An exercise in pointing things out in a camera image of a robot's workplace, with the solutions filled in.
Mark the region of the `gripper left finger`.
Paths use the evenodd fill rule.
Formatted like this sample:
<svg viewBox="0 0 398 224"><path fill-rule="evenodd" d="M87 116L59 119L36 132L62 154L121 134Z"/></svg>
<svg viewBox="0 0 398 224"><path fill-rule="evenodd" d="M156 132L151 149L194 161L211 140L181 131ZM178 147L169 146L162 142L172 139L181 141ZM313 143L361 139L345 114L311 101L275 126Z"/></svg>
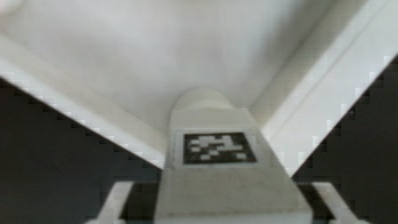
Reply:
<svg viewBox="0 0 398 224"><path fill-rule="evenodd" d="M83 224L126 224L126 221L121 218L121 214L131 188L131 181L121 181L114 184L98 217L91 219Z"/></svg>

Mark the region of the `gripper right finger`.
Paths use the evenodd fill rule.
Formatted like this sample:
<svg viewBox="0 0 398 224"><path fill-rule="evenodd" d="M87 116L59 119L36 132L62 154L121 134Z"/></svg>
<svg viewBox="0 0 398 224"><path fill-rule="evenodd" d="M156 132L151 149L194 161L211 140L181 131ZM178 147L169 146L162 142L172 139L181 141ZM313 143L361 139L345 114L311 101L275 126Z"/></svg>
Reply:
<svg viewBox="0 0 398 224"><path fill-rule="evenodd" d="M313 187L334 218L327 224L371 224L359 219L330 182L314 182Z"/></svg>

